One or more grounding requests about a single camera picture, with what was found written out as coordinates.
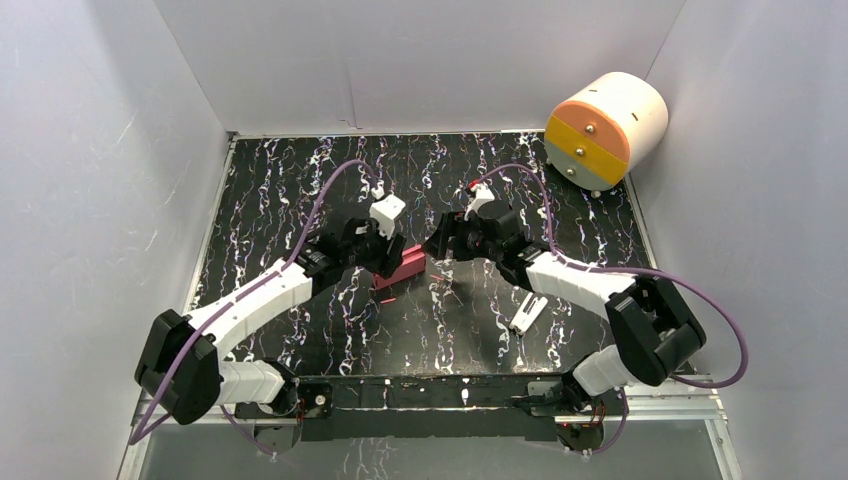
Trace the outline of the pink paper box sheet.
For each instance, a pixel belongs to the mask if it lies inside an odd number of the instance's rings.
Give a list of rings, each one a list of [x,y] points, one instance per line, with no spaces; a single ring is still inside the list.
[[[426,270],[426,254],[420,244],[414,245],[402,253],[402,262],[394,273],[384,278],[377,274],[373,275],[373,286],[376,290],[388,288],[396,283],[419,275]]]

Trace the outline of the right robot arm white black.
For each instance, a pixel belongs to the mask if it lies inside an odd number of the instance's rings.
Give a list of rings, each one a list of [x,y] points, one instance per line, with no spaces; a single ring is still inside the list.
[[[502,201],[475,212],[442,214],[422,249],[435,260],[490,260],[511,285],[558,297],[609,323],[612,345],[584,357],[551,390],[516,401],[520,408],[553,405],[590,413],[603,394],[616,387],[662,384],[707,341],[670,280],[568,265],[550,247],[533,240]]]

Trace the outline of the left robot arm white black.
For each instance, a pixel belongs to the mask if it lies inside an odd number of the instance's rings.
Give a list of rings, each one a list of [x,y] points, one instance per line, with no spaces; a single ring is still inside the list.
[[[230,361],[228,354],[283,312],[308,302],[355,267],[388,277],[401,265],[404,235],[382,235],[377,220],[354,218],[339,232],[322,227],[290,259],[246,285],[181,315],[153,321],[134,379],[181,425],[216,406],[254,403],[275,416],[294,411],[296,376],[273,359]]]

